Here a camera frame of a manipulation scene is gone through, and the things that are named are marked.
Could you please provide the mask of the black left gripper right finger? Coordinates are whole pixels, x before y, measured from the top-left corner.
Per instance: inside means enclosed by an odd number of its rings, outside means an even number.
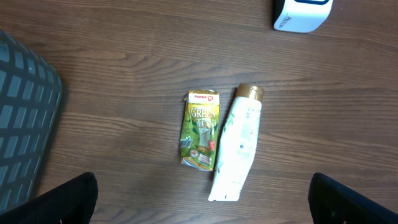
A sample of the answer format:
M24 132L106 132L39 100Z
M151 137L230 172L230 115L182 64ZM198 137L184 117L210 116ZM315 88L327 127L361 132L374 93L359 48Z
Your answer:
M308 191L314 223L397 224L397 214L329 176L317 172Z

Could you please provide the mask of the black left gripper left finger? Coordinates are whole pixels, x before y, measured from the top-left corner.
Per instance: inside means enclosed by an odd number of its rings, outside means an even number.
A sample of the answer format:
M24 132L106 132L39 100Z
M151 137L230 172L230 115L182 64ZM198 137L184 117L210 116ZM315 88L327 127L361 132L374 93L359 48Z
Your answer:
M94 173L85 172L1 215L1 224L89 223L98 199Z

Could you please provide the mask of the white tube gold cap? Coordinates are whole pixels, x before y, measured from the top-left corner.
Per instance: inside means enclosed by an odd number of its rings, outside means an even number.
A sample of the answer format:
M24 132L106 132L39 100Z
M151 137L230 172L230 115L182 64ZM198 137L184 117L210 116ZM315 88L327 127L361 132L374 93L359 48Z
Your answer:
M259 86L239 84L221 133L209 201L239 200L256 154L264 94Z

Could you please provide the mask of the green juice carton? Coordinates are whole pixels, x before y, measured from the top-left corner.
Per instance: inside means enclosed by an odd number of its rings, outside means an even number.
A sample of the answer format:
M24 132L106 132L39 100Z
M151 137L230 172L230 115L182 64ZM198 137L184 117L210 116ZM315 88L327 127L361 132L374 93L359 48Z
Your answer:
M217 91L190 90L180 133L180 162L211 172L215 165L220 120L220 95Z

